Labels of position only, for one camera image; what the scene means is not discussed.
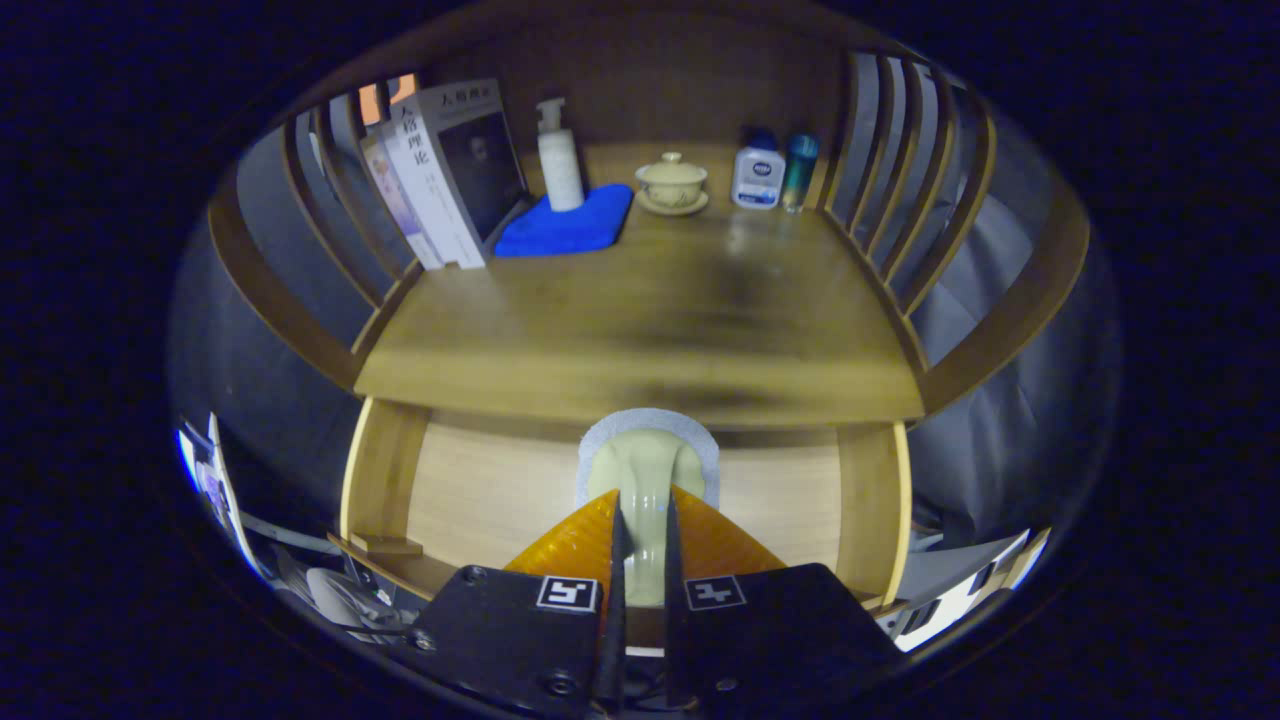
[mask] blue towel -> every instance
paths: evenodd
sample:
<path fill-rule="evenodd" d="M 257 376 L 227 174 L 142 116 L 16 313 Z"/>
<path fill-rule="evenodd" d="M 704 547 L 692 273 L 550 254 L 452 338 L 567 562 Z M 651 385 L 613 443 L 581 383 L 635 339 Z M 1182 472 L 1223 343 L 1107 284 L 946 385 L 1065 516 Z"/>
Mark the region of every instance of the blue towel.
<path fill-rule="evenodd" d="M 567 213 L 552 211 L 543 197 L 532 210 L 503 229 L 493 254 L 499 258 L 589 252 L 613 245 L 627 217 L 634 191 L 625 184 L 607 184 L 586 195 L 581 206 Z"/>

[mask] teal can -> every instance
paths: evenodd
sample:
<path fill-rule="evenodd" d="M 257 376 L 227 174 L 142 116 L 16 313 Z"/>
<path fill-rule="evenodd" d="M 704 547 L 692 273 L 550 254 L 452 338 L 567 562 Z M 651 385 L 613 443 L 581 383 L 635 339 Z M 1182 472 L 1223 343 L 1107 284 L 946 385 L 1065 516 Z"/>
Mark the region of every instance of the teal can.
<path fill-rule="evenodd" d="M 782 208 L 787 213 L 804 209 L 804 196 L 809 192 L 813 167 L 818 161 L 818 138 L 799 133 L 787 143 L 787 170 L 782 178 Z"/>

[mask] wooden railing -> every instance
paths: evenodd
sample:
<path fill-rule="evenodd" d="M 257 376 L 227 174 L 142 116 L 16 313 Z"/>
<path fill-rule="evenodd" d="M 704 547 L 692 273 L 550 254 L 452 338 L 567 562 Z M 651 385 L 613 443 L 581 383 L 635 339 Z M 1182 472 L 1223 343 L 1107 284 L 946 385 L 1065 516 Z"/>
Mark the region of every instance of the wooden railing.
<path fill-rule="evenodd" d="M 378 83 L 385 92 L 385 82 Z M 355 92 L 347 96 L 347 109 L 356 128 L 357 142 L 365 132 L 365 124 L 360 113 L 358 97 Z M 297 123 L 291 118 L 285 126 L 283 136 L 283 161 L 285 177 L 293 190 L 294 200 L 300 210 L 311 227 L 316 241 L 325 249 L 342 274 L 356 288 L 360 296 L 370 304 L 374 313 L 369 322 L 360 331 L 351 347 L 343 345 L 303 304 L 285 287 L 280 277 L 268 265 L 241 210 L 239 195 L 236 187 L 237 168 L 232 167 L 223 176 L 214 197 L 209 202 L 209 231 L 219 259 L 227 268 L 232 282 L 244 296 L 244 300 L 255 313 L 266 323 L 280 340 L 294 352 L 302 356 L 310 365 L 333 380 L 334 384 L 347 389 L 355 387 L 360 368 L 365 357 L 372 350 L 378 334 L 394 314 L 396 307 L 404 293 L 413 286 L 413 282 L 422 273 L 422 266 L 413 260 L 408 266 L 397 269 L 397 263 L 390 255 L 389 247 L 380 241 L 372 229 L 371 220 L 365 208 L 355 197 L 353 183 L 356 182 L 347 173 L 346 167 L 338 160 L 337 142 L 333 136 L 333 127 L 329 118 L 328 104 L 321 104 L 314 109 L 316 118 L 316 131 L 320 141 L 320 158 L 326 174 L 333 178 L 334 191 L 342 202 L 343 210 L 351 218 L 361 238 L 369 247 L 378 264 L 393 278 L 390 288 L 385 293 L 375 290 L 371 278 L 362 275 L 351 258 L 334 237 L 333 229 L 316 205 L 315 196 L 302 174 L 302 164 L 297 151 L 297 138 L 294 129 Z M 372 187 L 371 178 L 365 182 Z M 372 195 L 390 219 L 390 211 L 381 201 L 381 195 L 374 190 Z"/>
<path fill-rule="evenodd" d="M 842 214 L 836 208 L 836 197 L 840 193 L 841 179 L 846 176 L 847 156 L 854 138 L 852 120 L 856 117 L 859 97 L 856 54 L 851 54 L 847 72 L 850 106 L 845 111 L 849 127 L 844 142 L 833 149 L 822 208 L 832 223 L 858 249 L 864 269 L 878 281 L 884 310 L 891 322 L 896 324 L 904 350 L 916 372 L 925 414 L 932 415 L 996 374 L 1048 324 L 1062 302 L 1066 301 L 1066 296 L 1075 286 L 1075 279 L 1084 264 L 1089 242 L 1089 223 L 1075 192 L 1056 170 L 1050 168 L 1052 205 L 1043 232 L 1034 238 L 1030 259 L 1012 286 L 978 322 L 973 332 L 931 366 L 911 322 L 911 314 L 934 288 L 938 278 L 942 277 L 956 251 L 968 238 L 982 210 L 996 168 L 996 123 L 987 101 L 977 92 L 969 91 L 966 95 L 970 99 L 972 114 L 975 120 L 975 137 L 972 161 L 968 168 L 964 168 L 964 190 L 955 202 L 945 229 L 932 241 L 918 265 L 911 269 L 911 275 L 904 290 L 900 293 L 895 292 L 890 281 L 904 270 L 904 260 L 915 243 L 920 242 L 928 214 L 934 209 L 955 156 L 959 108 L 955 90 L 940 67 L 902 56 L 897 61 L 902 67 L 906 90 L 905 111 L 901 127 L 895 127 L 893 95 L 896 88 L 891 59 L 887 55 L 867 58 L 872 58 L 876 63 L 879 86 L 876 129 L 868 159 L 856 181 L 858 190 L 851 210 Z M 924 69 L 928 70 L 937 96 L 937 132 L 920 188 L 914 197 L 904 199 L 904 186 L 919 145 L 924 109 L 920 74 Z M 881 208 L 876 213 L 874 222 L 860 224 L 860 218 L 868 211 L 868 205 L 872 201 L 873 188 L 877 186 L 877 177 L 887 152 L 886 149 L 895 131 L 900 132 L 901 140 L 884 184 Z M 909 215 L 890 247 L 886 260 L 877 266 L 873 260 L 876 250 L 886 237 L 893 213 L 904 201 L 910 202 Z M 869 229 L 860 234 L 859 227 Z"/>

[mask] screw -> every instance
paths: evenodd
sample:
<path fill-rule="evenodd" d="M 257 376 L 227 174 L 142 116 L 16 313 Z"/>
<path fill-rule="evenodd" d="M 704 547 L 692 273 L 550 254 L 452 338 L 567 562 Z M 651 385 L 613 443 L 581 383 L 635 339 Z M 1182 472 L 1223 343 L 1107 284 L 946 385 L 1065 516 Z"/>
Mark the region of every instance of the screw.
<path fill-rule="evenodd" d="M 462 582 L 468 585 L 474 585 L 476 583 L 483 582 L 485 575 L 488 575 L 488 573 L 484 571 L 484 568 L 477 568 L 475 565 L 471 565 L 462 571 Z"/>
<path fill-rule="evenodd" d="M 424 633 L 422 630 L 413 630 L 413 644 L 425 652 L 435 650 L 435 641 L 433 641 L 431 635 Z"/>
<path fill-rule="evenodd" d="M 566 697 L 577 691 L 577 682 L 563 670 L 557 670 L 543 680 L 543 689 L 553 696 Z"/>

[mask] book cover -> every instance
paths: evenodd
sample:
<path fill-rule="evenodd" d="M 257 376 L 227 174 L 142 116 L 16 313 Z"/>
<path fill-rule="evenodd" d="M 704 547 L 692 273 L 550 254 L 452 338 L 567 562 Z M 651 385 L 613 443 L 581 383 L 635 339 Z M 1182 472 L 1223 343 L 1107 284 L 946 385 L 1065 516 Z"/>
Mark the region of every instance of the book cover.
<path fill-rule="evenodd" d="M 360 150 L 364 154 L 365 164 L 369 167 L 369 174 L 374 178 L 378 193 L 383 196 L 387 210 L 392 214 L 392 219 L 399 227 L 401 232 L 404 233 L 404 240 L 408 241 L 408 246 L 413 251 L 413 255 L 417 256 L 417 261 L 422 265 L 422 269 L 434 270 L 443 268 L 444 261 L 439 251 L 431 245 L 430 238 L 422 231 L 422 223 L 419 222 L 413 208 L 404 197 L 404 188 L 396 173 L 396 168 L 387 156 L 387 149 L 383 147 L 380 135 L 381 129 L 375 127 L 360 141 Z"/>
<path fill-rule="evenodd" d="M 381 141 L 445 263 L 484 265 L 504 224 L 529 208 L 497 79 L 420 90 L 392 106 Z"/>

